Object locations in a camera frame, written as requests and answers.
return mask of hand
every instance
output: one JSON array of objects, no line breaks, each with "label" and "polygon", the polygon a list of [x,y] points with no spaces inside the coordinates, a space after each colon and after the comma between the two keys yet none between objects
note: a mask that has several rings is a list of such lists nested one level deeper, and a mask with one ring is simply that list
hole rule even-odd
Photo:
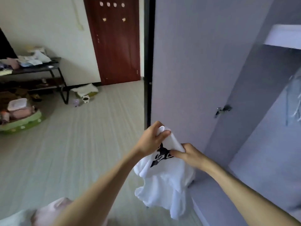
[{"label": "hand", "polygon": [[214,164],[214,162],[196,149],[192,144],[183,143],[182,146],[186,151],[185,153],[171,150],[170,154],[176,158],[184,160],[192,167],[208,172],[209,167]]},{"label": "hand", "polygon": [[133,148],[133,151],[137,153],[141,158],[148,156],[155,152],[160,144],[171,134],[171,131],[164,131],[158,136],[158,128],[163,124],[160,121],[156,121],[152,126],[144,131],[137,144]]}]

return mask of white t-shirt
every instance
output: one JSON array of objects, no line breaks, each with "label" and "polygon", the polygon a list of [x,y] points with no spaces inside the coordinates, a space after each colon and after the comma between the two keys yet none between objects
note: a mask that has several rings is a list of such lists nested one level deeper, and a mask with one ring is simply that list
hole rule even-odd
[{"label": "white t-shirt", "polygon": [[[169,130],[161,126],[157,135]],[[170,216],[178,219],[187,204],[187,187],[195,176],[195,170],[183,160],[169,154],[171,149],[185,152],[173,133],[168,136],[153,154],[141,159],[134,167],[137,175],[144,179],[144,186],[135,190],[135,195],[148,207],[162,206],[170,210]]]}]

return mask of metal table leg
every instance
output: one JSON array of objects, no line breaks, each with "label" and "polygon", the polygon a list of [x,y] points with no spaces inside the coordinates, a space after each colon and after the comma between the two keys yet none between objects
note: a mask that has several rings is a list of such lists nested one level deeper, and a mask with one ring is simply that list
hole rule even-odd
[{"label": "metal table leg", "polygon": [[[61,78],[62,78],[62,80],[63,80],[64,86],[67,87],[66,82],[65,82],[65,79],[64,79],[64,77],[63,77],[63,75],[62,75],[62,72],[61,72],[60,68],[58,68],[58,71],[59,71],[60,76],[61,76]],[[52,70],[49,70],[49,72],[51,73],[51,76],[52,76],[52,78],[53,78],[53,80],[54,80],[54,82],[55,82],[55,85],[56,85],[57,89],[60,91],[60,95],[61,95],[61,97],[62,97],[64,103],[67,105],[67,104],[69,103],[69,90],[66,89],[66,90],[67,90],[67,96],[66,96],[66,98],[65,98],[65,97],[64,97],[64,94],[63,94],[63,88],[60,87],[60,85],[57,83],[57,81],[56,81],[56,79],[55,79],[55,75],[53,74]]]}]

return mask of door hinge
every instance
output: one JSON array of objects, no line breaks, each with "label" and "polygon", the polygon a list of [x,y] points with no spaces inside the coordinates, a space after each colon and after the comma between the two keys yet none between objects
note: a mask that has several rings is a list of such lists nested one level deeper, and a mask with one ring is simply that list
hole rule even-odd
[{"label": "door hinge", "polygon": [[231,109],[232,109],[232,107],[230,105],[225,105],[224,108],[221,108],[221,107],[217,108],[214,118],[217,118],[220,114],[231,111]]}]

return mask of person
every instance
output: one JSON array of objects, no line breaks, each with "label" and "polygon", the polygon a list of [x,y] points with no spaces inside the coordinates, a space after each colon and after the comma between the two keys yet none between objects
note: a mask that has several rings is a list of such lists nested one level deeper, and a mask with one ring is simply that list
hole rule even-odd
[{"label": "person", "polygon": [[[156,121],[146,129],[133,149],[113,169],[99,178],[82,196],[70,204],[56,219],[53,226],[101,225],[136,163],[155,152],[162,141],[170,135],[170,131],[164,131],[156,136],[160,126],[162,124]],[[171,150],[170,153],[190,166],[208,173],[224,190],[248,225],[301,225],[294,217],[227,173],[190,143],[183,144],[183,147],[186,153],[175,150]]]}]

